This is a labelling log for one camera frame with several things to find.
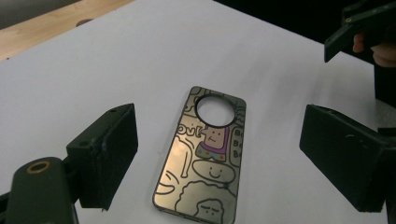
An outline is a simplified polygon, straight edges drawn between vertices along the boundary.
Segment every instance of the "metallic phone case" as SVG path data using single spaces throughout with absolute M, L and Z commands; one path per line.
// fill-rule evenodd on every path
M 225 126 L 205 123 L 197 112 L 206 97 L 233 107 Z M 165 212 L 209 223 L 233 223 L 238 195 L 246 103 L 242 99 L 193 87 L 153 195 Z

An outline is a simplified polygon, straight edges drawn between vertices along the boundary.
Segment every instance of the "clamp jaw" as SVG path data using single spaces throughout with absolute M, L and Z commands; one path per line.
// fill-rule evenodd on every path
M 359 33 L 366 33 L 367 47 L 378 45 L 383 40 L 396 42 L 396 34 L 381 35 L 396 22 L 396 2 L 374 8 L 370 4 L 372 3 L 369 0 L 361 0 L 343 8 L 341 28 L 324 43 L 325 63 L 348 46 L 353 36 Z
M 77 224 L 77 200 L 107 210 L 137 151 L 134 105 L 108 110 L 66 148 L 63 161 L 42 158 L 15 172 L 0 196 L 0 224 Z
M 330 108 L 308 105 L 301 151 L 359 212 L 396 224 L 396 130 L 375 132 Z

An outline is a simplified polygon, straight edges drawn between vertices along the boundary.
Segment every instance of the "finger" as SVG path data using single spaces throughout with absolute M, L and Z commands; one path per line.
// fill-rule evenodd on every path
M 371 48 L 374 54 L 388 61 L 396 61 L 396 44 L 383 42 L 380 45 Z
M 355 53 L 360 53 L 364 51 L 364 44 L 363 42 L 355 42 L 353 47 L 352 47 L 353 52 Z
M 381 67 L 396 67 L 396 60 L 389 60 L 386 58 L 382 58 L 381 56 L 375 53 L 373 54 L 373 58 L 375 63 Z
M 353 52 L 360 53 L 364 51 L 364 39 L 365 39 L 365 33 L 356 34 L 353 37 L 353 47 L 352 47 Z
M 356 34 L 355 36 L 353 36 L 353 41 L 354 42 L 364 42 L 365 37 L 366 37 L 365 33 L 359 33 L 359 34 Z

